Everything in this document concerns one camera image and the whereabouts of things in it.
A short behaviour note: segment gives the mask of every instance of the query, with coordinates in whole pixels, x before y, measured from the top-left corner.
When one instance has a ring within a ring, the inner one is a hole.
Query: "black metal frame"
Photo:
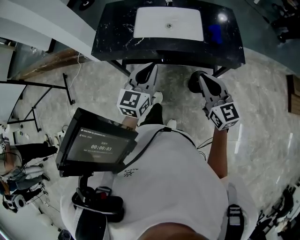
[[[120,64],[117,60],[111,60],[111,61],[107,61],[109,64],[111,64],[112,66],[114,66],[116,69],[118,69],[120,72],[124,73],[127,77],[130,76],[130,72],[126,69],[127,64],[142,64],[142,63],[149,63],[149,62],[157,62],[160,64],[164,64],[166,62],[160,62],[161,60],[122,60],[122,64]],[[230,68],[228,67],[220,67],[218,69],[217,65],[199,65],[197,64],[195,67],[202,67],[202,68],[210,68],[213,69],[213,76],[214,77],[219,77],[222,74],[224,74],[225,72],[227,72],[228,70],[230,70]]]
[[[0,81],[0,83],[9,83],[9,84],[16,84],[16,85],[25,85],[25,88],[27,86],[38,86],[38,87],[48,87],[49,89],[47,89],[47,91],[39,98],[39,100],[34,104],[34,106],[31,108],[31,110],[29,111],[29,113],[26,115],[26,117],[23,119],[23,120],[17,120],[17,121],[9,121],[9,119],[11,118],[12,114],[13,114],[13,111],[14,111],[14,108],[16,106],[14,106],[9,118],[8,118],[8,121],[7,121],[7,124],[13,124],[13,123],[22,123],[22,122],[30,122],[30,121],[34,121],[35,125],[36,125],[36,128],[37,128],[37,132],[41,131],[42,129],[40,127],[38,127],[38,122],[37,122],[37,118],[36,118],[36,114],[34,113],[34,111],[36,110],[37,108],[37,105],[38,103],[47,95],[47,93],[52,89],[52,88],[55,88],[55,89],[63,89],[63,90],[66,90],[67,91],[67,97],[68,97],[68,100],[69,100],[69,103],[70,105],[73,105],[75,103],[75,100],[71,99],[71,96],[70,96],[70,92],[69,92],[69,88],[68,88],[68,84],[67,84],[67,77],[68,75],[66,74],[62,74],[63,76],[63,79],[64,79],[64,84],[65,86],[57,86],[57,85],[52,85],[52,84],[44,84],[44,83],[38,83],[38,82],[27,82],[27,81],[24,81],[24,80],[10,80],[8,79],[7,81]],[[33,115],[33,118],[32,119],[27,119],[29,117],[29,115],[32,113]]]

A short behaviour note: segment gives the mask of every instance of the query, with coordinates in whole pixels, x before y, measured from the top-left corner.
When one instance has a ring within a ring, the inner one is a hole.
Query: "black shoe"
[[[42,179],[50,182],[50,178],[46,174],[42,174]]]

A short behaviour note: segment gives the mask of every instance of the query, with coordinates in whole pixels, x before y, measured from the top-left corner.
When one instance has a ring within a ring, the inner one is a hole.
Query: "shoulder strap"
[[[228,209],[223,217],[221,233],[218,240],[240,240],[244,232],[245,219],[242,209],[238,205],[235,186],[228,184]]]

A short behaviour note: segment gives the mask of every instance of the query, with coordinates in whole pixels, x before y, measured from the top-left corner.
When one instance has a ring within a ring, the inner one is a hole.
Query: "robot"
[[[157,64],[147,63],[131,73],[119,93],[117,107],[121,114],[133,118],[142,116],[151,105],[157,72]],[[206,100],[205,115],[218,130],[228,129],[239,121],[239,110],[220,79],[196,71],[188,82],[188,88],[193,93],[202,93]]]

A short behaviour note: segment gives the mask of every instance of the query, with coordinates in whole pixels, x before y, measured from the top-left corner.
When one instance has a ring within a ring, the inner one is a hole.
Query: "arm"
[[[137,118],[125,117],[124,120],[122,121],[122,124],[127,127],[135,129],[138,121],[139,120]]]
[[[215,128],[208,164],[220,179],[227,176],[227,130]]]
[[[5,152],[10,152],[10,145],[6,143],[5,145]],[[12,158],[12,154],[6,154],[5,161],[4,161],[5,171],[6,173],[10,172],[15,168],[15,162]]]

